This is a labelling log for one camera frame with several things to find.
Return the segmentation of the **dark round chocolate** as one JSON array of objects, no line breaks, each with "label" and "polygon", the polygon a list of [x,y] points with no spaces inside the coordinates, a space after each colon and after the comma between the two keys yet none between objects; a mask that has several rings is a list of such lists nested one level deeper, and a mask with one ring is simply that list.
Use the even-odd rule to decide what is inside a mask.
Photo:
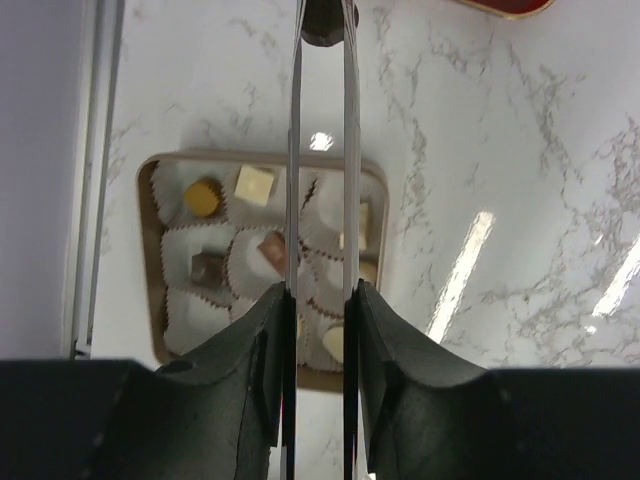
[{"label": "dark round chocolate", "polygon": [[355,1],[308,0],[301,36],[309,45],[329,48],[341,42],[355,43],[359,9]]}]

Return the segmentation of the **metal tongs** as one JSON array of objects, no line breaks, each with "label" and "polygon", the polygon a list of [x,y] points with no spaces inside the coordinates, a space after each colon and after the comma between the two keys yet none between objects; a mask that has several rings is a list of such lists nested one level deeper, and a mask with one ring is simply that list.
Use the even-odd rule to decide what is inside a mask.
[{"label": "metal tongs", "polygon": [[[344,42],[344,261],[343,261],[343,477],[357,477],[358,454],[358,320],[355,306],[359,274],[361,127],[360,82],[356,40],[356,4],[340,3]],[[299,1],[294,29],[293,72],[286,163],[285,244],[287,264],[284,293],[282,364],[282,437],[280,477],[295,477],[297,393],[297,296],[300,98],[302,27],[306,3]]]}]

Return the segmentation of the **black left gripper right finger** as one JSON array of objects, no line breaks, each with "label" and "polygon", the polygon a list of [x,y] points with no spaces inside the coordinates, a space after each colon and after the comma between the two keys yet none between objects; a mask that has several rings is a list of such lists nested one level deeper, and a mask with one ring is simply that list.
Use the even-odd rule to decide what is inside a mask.
[{"label": "black left gripper right finger", "polygon": [[635,479],[635,368],[485,369],[358,287],[368,469],[380,479]]}]

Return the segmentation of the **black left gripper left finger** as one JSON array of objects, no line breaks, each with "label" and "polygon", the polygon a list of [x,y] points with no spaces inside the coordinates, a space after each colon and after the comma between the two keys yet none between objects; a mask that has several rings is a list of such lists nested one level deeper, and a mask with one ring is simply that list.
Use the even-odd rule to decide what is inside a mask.
[{"label": "black left gripper left finger", "polygon": [[285,287],[170,364],[1,365],[5,479],[264,479],[278,438]]}]

